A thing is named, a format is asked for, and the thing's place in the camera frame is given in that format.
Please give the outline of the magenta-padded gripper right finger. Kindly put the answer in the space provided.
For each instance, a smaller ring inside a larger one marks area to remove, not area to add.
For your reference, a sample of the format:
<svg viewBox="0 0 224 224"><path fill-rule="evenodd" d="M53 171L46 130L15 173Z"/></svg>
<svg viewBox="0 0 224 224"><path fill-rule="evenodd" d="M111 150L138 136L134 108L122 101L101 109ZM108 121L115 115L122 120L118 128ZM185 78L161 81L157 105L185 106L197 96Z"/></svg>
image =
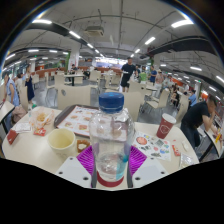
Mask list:
<svg viewBox="0 0 224 224"><path fill-rule="evenodd" d="M129 188L145 186L167 175L168 172L157 159L147 157L139 149L131 147L127 168Z"/></svg>

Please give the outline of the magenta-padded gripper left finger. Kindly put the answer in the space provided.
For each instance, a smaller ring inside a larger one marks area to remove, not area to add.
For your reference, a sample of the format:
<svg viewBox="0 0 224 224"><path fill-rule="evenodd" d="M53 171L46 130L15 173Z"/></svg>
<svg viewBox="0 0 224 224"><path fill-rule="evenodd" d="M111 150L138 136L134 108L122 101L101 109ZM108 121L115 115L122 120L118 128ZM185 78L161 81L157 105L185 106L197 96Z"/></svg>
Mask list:
<svg viewBox="0 0 224 224"><path fill-rule="evenodd" d="M95 188L97 175L92 147L87 147L76 157L68 157L56 175L84 188Z"/></svg>

